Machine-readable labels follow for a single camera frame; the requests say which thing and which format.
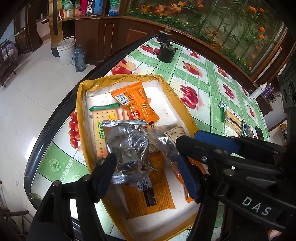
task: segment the blue gripper pad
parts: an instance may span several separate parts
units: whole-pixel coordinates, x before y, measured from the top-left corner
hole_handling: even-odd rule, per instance
[[[220,136],[207,131],[197,131],[194,139],[215,145],[222,150],[227,150],[228,154],[238,153],[239,146],[229,137]]]
[[[229,154],[238,153],[239,146],[231,140],[230,138],[220,136],[214,133],[206,131],[198,131],[194,134],[194,139],[200,140],[202,142],[217,146],[222,150],[227,150]],[[181,176],[184,180],[185,186],[188,190],[189,196],[194,199],[195,202],[199,203],[200,200],[200,176],[202,175],[201,170],[197,166],[192,169],[191,164],[186,164],[186,161],[179,154],[178,156],[178,168],[180,170]]]

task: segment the white bottle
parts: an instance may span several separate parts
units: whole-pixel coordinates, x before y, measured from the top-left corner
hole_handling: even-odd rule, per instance
[[[252,94],[250,94],[250,99],[255,100],[259,95],[261,95],[264,92],[266,86],[267,83],[259,85],[258,88]]]

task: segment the white bucket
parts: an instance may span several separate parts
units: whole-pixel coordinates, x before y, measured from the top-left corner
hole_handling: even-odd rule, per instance
[[[74,36],[64,38],[57,44],[59,58],[63,65],[70,64],[75,49],[76,38]]]

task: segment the wooden chair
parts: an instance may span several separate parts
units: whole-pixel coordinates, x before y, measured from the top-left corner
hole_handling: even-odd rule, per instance
[[[3,43],[0,44],[0,49],[1,49],[1,53],[0,53],[0,83],[4,86],[4,88],[6,87],[5,81],[8,79],[8,77],[12,73],[15,74],[15,70],[12,66],[11,59],[8,55],[6,42],[7,42],[7,39]],[[4,56],[2,55],[2,46],[5,47],[4,56],[7,55],[6,60],[4,60]]]

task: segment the glass panel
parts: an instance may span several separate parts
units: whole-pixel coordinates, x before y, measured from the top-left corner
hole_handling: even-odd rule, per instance
[[[249,75],[283,28],[282,21],[263,0],[129,0],[126,15],[193,35]]]

